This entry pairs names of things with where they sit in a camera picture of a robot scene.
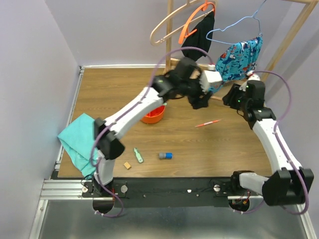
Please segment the orange transparent pen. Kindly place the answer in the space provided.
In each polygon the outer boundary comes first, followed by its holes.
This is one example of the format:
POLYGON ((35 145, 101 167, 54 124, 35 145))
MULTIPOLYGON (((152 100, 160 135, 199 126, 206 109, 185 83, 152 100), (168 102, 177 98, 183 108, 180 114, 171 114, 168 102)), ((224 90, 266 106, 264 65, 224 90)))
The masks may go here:
POLYGON ((221 121, 221 120, 218 119, 218 120, 213 120, 213 121, 205 122, 205 123, 196 125, 195 128, 207 126, 207 125, 214 124, 214 123, 217 123, 217 122, 220 122, 220 121, 221 121))

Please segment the orange round desk organizer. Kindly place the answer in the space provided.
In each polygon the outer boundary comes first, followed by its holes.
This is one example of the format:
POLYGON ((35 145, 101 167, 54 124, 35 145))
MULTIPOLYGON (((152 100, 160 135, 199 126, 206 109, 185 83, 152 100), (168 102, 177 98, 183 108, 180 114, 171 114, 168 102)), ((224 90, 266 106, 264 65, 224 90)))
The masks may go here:
POLYGON ((158 123, 164 116, 165 105, 162 105, 155 110, 146 114, 141 121, 146 124, 155 124, 158 123))

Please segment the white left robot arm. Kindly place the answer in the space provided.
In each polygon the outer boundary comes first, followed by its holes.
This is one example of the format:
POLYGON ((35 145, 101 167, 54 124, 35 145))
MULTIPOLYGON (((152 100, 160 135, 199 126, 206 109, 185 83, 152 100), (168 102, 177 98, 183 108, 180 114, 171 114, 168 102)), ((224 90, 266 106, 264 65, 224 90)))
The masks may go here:
POLYGON ((214 65, 202 70, 195 61, 184 57, 174 69, 153 75, 149 85, 117 113, 106 119, 95 119, 92 149, 98 151, 98 158, 93 164, 94 192, 100 197, 112 193, 115 159, 125 151, 121 138, 132 126, 149 112, 179 97, 187 97, 195 110, 208 107, 215 83, 221 83, 221 77, 214 65))

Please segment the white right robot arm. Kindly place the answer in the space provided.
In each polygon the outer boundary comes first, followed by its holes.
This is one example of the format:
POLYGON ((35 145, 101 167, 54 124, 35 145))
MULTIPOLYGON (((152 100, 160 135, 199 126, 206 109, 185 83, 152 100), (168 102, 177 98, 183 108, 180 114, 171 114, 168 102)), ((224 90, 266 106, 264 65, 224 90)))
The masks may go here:
POLYGON ((272 175, 264 177, 252 171, 235 171, 230 191, 241 195, 247 189, 261 195, 268 206, 304 204, 309 207, 309 191, 314 180, 311 169, 304 169, 285 143, 273 111, 264 105, 265 84, 248 80, 234 84, 223 103, 241 111, 250 129, 257 135, 271 165, 272 175))

